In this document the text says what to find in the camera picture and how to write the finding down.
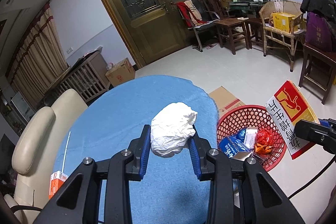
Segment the white tissue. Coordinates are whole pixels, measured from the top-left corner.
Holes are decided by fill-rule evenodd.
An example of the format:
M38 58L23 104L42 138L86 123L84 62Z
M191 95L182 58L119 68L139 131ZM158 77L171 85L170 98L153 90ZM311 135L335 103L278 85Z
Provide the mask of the white tissue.
M183 102L164 107L151 120L150 145L154 155L169 158L181 153L188 139L195 135L197 116L198 113Z

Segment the blue white small carton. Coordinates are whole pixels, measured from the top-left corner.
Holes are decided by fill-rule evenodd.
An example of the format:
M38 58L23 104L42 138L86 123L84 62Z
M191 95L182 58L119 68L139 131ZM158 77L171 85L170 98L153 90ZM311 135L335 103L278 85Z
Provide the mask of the blue white small carton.
M252 154L252 151L234 136L228 136L222 139L218 147L225 155L235 160L244 161Z

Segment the orange white warning sign box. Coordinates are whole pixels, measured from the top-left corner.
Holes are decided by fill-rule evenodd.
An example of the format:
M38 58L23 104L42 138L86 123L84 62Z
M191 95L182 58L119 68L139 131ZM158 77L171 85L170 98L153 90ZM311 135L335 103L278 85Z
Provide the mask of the orange white warning sign box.
M268 100L265 108L276 124L293 160L314 146L311 141L298 137L294 131L295 124L300 120L317 124L320 122L310 104L292 81L285 81Z

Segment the red wrapper ball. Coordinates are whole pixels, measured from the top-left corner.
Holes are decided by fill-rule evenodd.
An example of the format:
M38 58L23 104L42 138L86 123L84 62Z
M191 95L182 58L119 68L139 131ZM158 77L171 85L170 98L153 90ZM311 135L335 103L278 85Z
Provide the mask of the red wrapper ball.
M259 129L256 135L256 144L272 146L274 139L271 130L267 128Z

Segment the white purple medicine box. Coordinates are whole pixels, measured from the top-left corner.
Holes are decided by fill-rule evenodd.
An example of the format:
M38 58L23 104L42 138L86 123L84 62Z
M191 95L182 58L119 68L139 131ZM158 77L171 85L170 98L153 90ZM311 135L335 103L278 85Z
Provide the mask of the white purple medicine box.
M245 130L244 145L252 150L255 147L256 136L258 134L258 128L248 127Z

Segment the orange wrapper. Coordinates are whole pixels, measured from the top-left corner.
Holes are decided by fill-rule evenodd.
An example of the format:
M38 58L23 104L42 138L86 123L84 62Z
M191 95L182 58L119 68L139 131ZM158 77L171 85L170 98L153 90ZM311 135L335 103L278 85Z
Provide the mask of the orange wrapper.
M258 155L268 155L272 152L272 145L262 145L260 143L255 144L255 153Z

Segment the blue table cloth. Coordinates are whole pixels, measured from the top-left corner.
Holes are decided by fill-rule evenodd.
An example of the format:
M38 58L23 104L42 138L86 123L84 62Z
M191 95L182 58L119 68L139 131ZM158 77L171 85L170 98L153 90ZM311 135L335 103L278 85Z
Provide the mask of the blue table cloth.
M109 159L141 135L144 125L167 105L183 102L198 113L195 128L201 138L217 145L218 109L212 98L191 81L171 76L141 77L104 93L70 128L65 174L82 159ZM60 145L54 170L62 167L66 141ZM142 181L132 181L131 216L134 223L204 223L210 183L194 174L188 149L171 158L150 154Z

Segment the cardboard box under basket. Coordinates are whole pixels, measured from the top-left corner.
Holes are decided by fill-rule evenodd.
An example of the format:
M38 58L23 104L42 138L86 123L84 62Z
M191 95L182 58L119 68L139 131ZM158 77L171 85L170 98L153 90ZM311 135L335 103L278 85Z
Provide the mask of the cardboard box under basket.
M219 118L234 108L244 106L244 103L240 99L235 97L223 86L220 86L210 92L209 96L215 101L219 112Z

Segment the red plastic mesh basket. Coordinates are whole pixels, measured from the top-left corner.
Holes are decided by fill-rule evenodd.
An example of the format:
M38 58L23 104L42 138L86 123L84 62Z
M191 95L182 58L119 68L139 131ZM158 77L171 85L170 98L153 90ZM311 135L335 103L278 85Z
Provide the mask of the red plastic mesh basket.
M285 141L265 107L244 105L226 112L217 126L218 149L228 157L254 157L267 171L283 158Z

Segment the dark wooden side table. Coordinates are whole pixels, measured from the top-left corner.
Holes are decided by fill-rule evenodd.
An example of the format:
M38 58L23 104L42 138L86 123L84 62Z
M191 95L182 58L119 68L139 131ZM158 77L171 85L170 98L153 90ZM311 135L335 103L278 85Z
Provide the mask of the dark wooden side table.
M321 103L324 105L335 79L335 52L326 52L305 42L303 44L303 63L298 86L310 82L323 92Z

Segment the white thin stick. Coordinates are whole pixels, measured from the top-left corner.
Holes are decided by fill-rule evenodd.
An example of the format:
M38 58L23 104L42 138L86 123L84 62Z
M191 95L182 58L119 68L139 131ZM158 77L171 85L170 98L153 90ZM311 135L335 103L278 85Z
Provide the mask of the white thin stick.
M66 162L66 155L67 155L67 149L68 149L68 143L70 141L70 137L71 137L71 131L69 131L68 133L68 137L67 137L67 141L66 141L66 146L64 149L64 155L63 155L63 161L62 161L62 173L64 173L64 167L65 167L65 162Z

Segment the cardboard box by door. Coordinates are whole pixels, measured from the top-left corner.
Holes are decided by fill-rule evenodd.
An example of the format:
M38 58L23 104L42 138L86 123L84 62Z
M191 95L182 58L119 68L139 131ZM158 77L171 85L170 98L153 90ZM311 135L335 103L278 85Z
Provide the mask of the cardboard box by door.
M129 59L125 58L109 69L105 76L115 88L116 86L135 79L135 70Z

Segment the wooden slatted crib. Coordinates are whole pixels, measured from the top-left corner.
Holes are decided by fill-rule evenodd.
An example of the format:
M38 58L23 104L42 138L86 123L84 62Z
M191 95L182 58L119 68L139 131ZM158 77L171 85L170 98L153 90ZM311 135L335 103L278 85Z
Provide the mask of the wooden slatted crib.
M101 51L90 52L79 58L51 84L42 101L45 105L52 104L65 91L73 89L84 102L91 102L112 87L106 73L107 63Z

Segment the orange white medicine box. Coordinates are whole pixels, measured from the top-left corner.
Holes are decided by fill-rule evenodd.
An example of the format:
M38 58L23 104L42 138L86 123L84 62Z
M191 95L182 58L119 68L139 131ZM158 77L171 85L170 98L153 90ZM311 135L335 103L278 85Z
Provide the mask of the orange white medicine box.
M51 174L50 187L49 187L49 199L51 199L59 188L64 184L68 176L62 171L58 170Z

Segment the purple bag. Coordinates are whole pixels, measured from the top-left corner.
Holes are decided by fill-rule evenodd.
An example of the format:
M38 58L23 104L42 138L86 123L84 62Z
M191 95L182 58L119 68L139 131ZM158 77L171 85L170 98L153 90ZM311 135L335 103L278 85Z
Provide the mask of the purple bag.
M305 42L325 52L333 51L333 37L325 18L307 13Z

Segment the cream leather sofa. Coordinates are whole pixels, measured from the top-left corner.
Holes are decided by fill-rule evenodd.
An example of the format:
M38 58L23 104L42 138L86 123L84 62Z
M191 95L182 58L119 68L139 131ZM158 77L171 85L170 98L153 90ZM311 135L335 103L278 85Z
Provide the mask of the cream leather sofa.
M51 174L62 169L53 169L58 149L87 107L75 90L68 89L52 106L41 108L29 121L11 159L17 173L14 195L3 197L3 204L16 210L14 223L33 223L49 202Z

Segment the yellow box on chair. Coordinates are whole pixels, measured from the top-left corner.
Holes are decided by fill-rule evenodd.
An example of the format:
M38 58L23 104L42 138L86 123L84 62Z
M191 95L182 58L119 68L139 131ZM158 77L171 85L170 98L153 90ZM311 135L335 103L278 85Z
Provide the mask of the yellow box on chair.
M288 14L285 12L274 12L272 14L273 26L275 29L290 33L291 21L294 19L295 15Z

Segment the dark wooden stool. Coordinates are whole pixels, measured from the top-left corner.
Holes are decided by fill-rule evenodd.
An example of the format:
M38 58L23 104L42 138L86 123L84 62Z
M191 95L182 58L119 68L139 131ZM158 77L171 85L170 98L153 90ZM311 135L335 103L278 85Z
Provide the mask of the dark wooden stool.
M225 18L217 20L215 26L217 28L219 45L221 48L224 47L225 42L228 42L228 47L232 54L236 55L235 44L244 40L246 49L250 49L250 42L244 20L238 18Z

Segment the beige striped curtain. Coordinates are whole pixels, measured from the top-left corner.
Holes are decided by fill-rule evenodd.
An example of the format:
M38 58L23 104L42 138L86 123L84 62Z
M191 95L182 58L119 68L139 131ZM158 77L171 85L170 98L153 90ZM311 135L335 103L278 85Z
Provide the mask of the beige striped curtain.
M35 109L67 68L50 3L46 2L21 37L5 76Z

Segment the chair with red cloth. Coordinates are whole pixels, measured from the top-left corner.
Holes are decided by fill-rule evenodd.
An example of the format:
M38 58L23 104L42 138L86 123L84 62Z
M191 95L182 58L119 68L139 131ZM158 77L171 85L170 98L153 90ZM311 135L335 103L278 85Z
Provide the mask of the chair with red cloth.
M201 13L194 5L192 0L186 0L183 2L177 2L176 7L184 21L188 30L193 31L197 39L197 45L193 46L193 49L203 52L203 45L199 34L208 31L210 28L215 26L215 23L220 20L216 12L207 11L211 15L214 15L214 19L206 20L202 18Z

